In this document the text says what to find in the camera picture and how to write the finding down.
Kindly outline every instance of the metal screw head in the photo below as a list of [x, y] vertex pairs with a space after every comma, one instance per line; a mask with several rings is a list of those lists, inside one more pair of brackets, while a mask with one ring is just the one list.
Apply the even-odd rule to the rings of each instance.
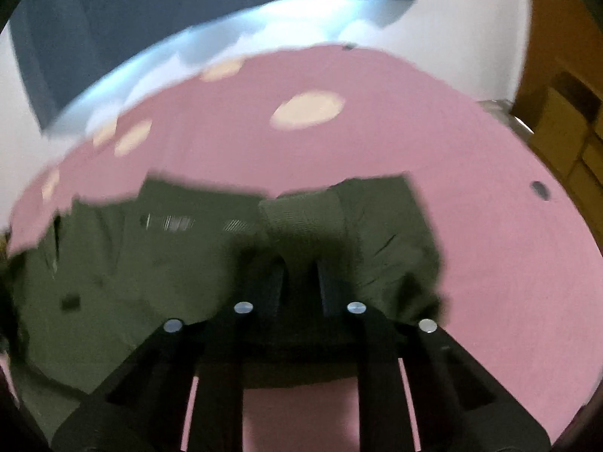
[[438, 323], [433, 319], [422, 319], [418, 322], [418, 327], [425, 333], [433, 333], [438, 329]]
[[246, 315], [253, 311], [253, 304], [251, 302], [241, 301], [234, 305], [234, 312], [240, 315]]
[[367, 307], [361, 302], [354, 301], [347, 305], [347, 310], [353, 315], [361, 315], [367, 310]]
[[168, 319], [164, 323], [164, 331], [166, 333], [178, 333], [184, 326], [183, 322], [179, 319]]

